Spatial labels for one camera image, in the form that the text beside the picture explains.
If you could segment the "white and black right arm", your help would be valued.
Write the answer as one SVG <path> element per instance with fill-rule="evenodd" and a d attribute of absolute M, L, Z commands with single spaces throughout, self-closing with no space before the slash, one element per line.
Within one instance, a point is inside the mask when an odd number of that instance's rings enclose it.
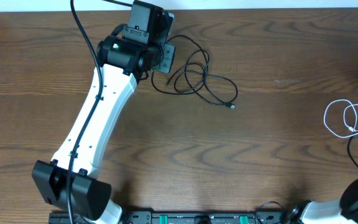
<path fill-rule="evenodd" d="M 284 223 L 358 224 L 358 179 L 353 181 L 338 200 L 307 200 L 290 210 Z"/>

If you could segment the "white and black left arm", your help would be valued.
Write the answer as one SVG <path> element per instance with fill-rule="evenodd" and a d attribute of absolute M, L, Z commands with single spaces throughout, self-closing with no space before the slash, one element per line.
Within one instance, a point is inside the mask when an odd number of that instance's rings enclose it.
<path fill-rule="evenodd" d="M 139 82 L 171 70 L 175 47 L 167 42 L 174 16 L 134 1 L 129 21 L 91 49 L 93 81 L 80 113 L 50 162 L 37 161 L 32 178 L 46 203 L 67 212 L 69 223 L 118 223 L 122 208 L 99 181 L 104 152 L 117 119 Z"/>

